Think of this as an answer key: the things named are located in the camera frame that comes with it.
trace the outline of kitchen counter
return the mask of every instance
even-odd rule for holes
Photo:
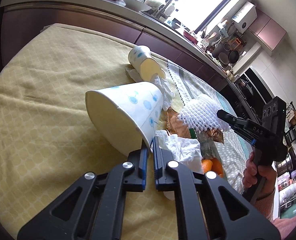
[[[123,0],[112,1],[112,0],[1,0],[1,7],[6,7],[10,5],[29,3],[29,2],[62,2],[62,3],[72,3],[77,5],[82,5],[89,8],[98,9],[111,13],[113,15],[122,17],[131,22],[137,23],[143,27],[151,29],[161,35],[167,37],[173,42],[179,44],[180,46],[187,49],[196,58],[200,58],[210,67],[216,70],[221,76],[226,78],[226,75],[218,68],[217,64],[208,56],[205,52],[201,51],[197,46],[192,44],[186,38],[181,36],[176,31],[172,30],[170,27],[162,24],[161,22],[151,18],[141,12],[133,11],[125,7]]]

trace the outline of white paper cup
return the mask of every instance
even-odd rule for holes
[[[153,75],[166,79],[165,72],[157,61],[151,57],[151,51],[147,46],[135,46],[128,55],[130,64],[138,71],[143,81],[151,82]]]
[[[152,83],[140,82],[90,90],[85,96],[88,115],[96,129],[122,154],[149,151],[158,124],[163,96]]]

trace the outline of white bowl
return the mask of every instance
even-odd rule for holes
[[[126,7],[136,11],[136,12],[145,12],[151,9],[149,5],[139,2],[138,0],[123,0],[126,4]]]

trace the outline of yellow tablecloth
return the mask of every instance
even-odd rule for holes
[[[90,89],[132,83],[125,67],[133,47],[106,34],[55,24],[2,70],[0,222],[14,238],[83,173],[105,173],[126,159],[96,131],[84,96]],[[172,107],[180,111],[183,102],[166,59],[153,56],[176,93]],[[122,239],[177,239],[175,203],[155,190],[152,158],[147,189],[127,194]]]

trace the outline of crumpled tissue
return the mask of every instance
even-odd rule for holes
[[[194,172],[204,173],[201,166],[200,143],[197,139],[181,138],[177,134],[169,136],[166,130],[157,130],[155,135],[158,136],[160,148],[171,151],[174,160]],[[175,200],[173,191],[165,191],[164,195],[170,200]]]
[[[143,80],[137,70],[126,68],[126,71],[128,72],[129,76],[135,82],[137,82],[137,83],[143,82]],[[167,111],[168,108],[171,106],[172,99],[175,97],[175,93],[170,89],[170,85],[169,85],[168,81],[159,77],[156,74],[151,78],[150,82],[153,83],[154,85],[156,85],[159,88],[159,90],[161,91],[161,93],[163,95],[163,99],[164,99],[162,109],[164,111]]]

